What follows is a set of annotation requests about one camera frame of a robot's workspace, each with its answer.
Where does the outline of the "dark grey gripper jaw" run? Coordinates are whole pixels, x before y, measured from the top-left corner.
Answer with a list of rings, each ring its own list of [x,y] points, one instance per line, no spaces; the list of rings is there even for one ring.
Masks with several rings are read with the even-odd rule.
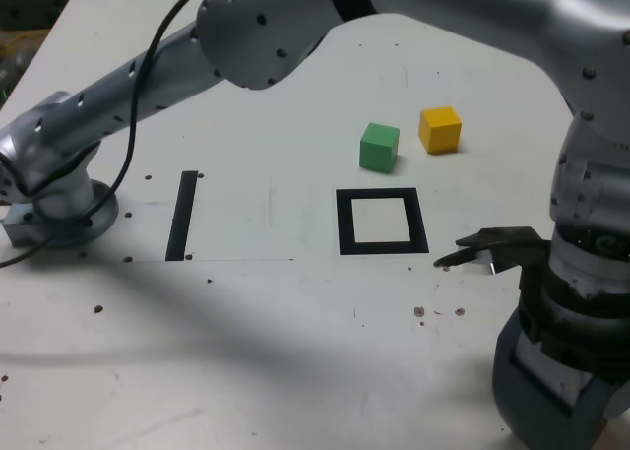
[[[494,401],[507,427],[529,449],[592,448],[606,425],[606,382],[589,380],[567,404],[517,361],[522,337],[514,312],[498,336],[492,370]]]

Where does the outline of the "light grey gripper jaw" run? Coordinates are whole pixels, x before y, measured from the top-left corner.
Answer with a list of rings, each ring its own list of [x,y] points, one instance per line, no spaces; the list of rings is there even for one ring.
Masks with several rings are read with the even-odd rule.
[[[612,384],[615,390],[605,406],[604,419],[614,420],[629,410],[629,373],[607,376],[606,381]]]

